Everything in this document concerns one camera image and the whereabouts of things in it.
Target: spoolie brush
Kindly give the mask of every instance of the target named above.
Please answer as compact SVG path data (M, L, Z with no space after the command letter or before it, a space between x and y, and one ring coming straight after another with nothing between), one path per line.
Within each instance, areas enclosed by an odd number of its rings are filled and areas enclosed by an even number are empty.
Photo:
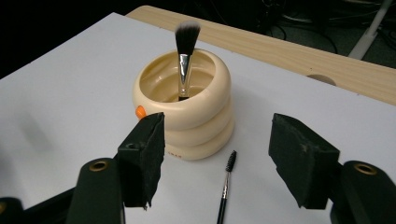
M221 196L218 224L223 223L225 204L227 203L227 198L228 198L230 176L231 176L231 171L233 170L233 165L235 164L235 160L236 160L236 151L233 151L233 153L231 153L230 158L228 159L227 167L225 168L225 171L227 172L227 176L225 177L224 188Z
M178 100L190 97L190 59L201 31L197 21L183 21L175 30L178 53Z

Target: white table surface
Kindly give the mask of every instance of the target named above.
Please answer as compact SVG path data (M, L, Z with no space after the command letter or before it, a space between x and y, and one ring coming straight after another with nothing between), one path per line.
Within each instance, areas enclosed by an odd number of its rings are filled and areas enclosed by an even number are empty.
M0 80L0 197L25 208L73 188L80 167L113 157L137 123L132 85L174 34L111 14ZM396 106L254 61L203 42L233 80L235 129L199 161L165 155L153 206L127 208L127 223L216 223L230 153L226 223L331 223L327 210L297 206L268 156L272 116L299 119L341 150L340 162L370 162L396 180Z

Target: cable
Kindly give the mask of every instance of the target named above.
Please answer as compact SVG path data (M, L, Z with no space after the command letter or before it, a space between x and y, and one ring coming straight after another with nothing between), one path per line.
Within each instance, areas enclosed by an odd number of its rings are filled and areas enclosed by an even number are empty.
M381 35L381 37L385 40L385 42L387 43L387 45L391 48L396 50L396 42L394 41L394 39L392 40L393 37L391 37L388 33L388 35L386 35L384 33L384 31L382 31L381 29L378 29L378 33Z
M274 25L274 26L275 26L277 29L279 29L280 32L283 33L283 40L286 40L287 36L286 36L285 30L284 30L282 27L280 27L279 25Z
M345 0L345 2L351 3L351 4L358 4L361 5L362 7L376 7L376 6L381 6L381 3L374 3L374 2L366 2L364 0Z
M363 13L363 14L359 14L359 15L351 15L351 16L345 16L345 17L334 17L334 18L329 18L329 21L340 21L340 20L345 20L345 19L358 19L358 18L362 18L362 17L366 17L366 16L370 16L372 14L375 14L379 11L379 9L371 11L371 12L367 12L367 13ZM286 14L282 14L282 17L289 20L289 21L297 21L297 22L302 22L302 23L312 23L312 20L309 19L300 19L300 18L293 18L291 16L288 16Z
M271 27L268 29L268 32L270 32L271 37L274 37L274 33L272 32L272 28Z
M316 30L309 29L309 28L305 28L305 27L301 27L301 26L296 26L296 25L282 25L282 26L286 26L286 27L290 27L290 28L295 28L295 29L300 29L300 30L305 30L305 31L309 31L309 32L313 32L313 33L316 33L316 34L318 34L318 35L321 35L323 38L327 39L327 40L329 41L329 43L332 45L332 48L333 48L333 50L334 50L334 53L335 53L335 54L338 54L338 48L337 48L337 46L335 45L334 41L332 41L332 39L331 39L329 36L327 36L327 35L325 35L325 34L323 34L323 33L321 33L321 32L318 32L318 31L316 31Z
M396 32L395 31L389 31L388 36L390 39L396 40Z
M215 9L216 14L218 14L219 18L222 20L222 22L224 22L225 25L228 25L227 21L224 20L224 18L221 16L221 14L218 11L218 8L216 7L216 5L213 3L212 0L210 0L210 4L212 5L213 9Z

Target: orange dot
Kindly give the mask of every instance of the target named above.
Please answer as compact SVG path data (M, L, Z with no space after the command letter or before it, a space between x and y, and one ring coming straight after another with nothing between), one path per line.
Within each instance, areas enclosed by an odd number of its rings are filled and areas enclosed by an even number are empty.
M137 109L134 111L135 113L136 113L136 116L139 118L139 119L142 119L142 118L144 118L145 116L146 116L146 110L145 110L145 108L143 107L143 106L138 106L137 107Z

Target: brush holder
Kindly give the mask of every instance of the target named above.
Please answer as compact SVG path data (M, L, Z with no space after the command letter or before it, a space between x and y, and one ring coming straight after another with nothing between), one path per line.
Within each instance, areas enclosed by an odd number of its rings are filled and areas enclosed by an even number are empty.
M199 160L219 151L233 133L230 72L218 56L196 49L190 98L179 101L177 64L176 50L147 64L134 82L134 107L136 115L163 112L166 151L183 160Z

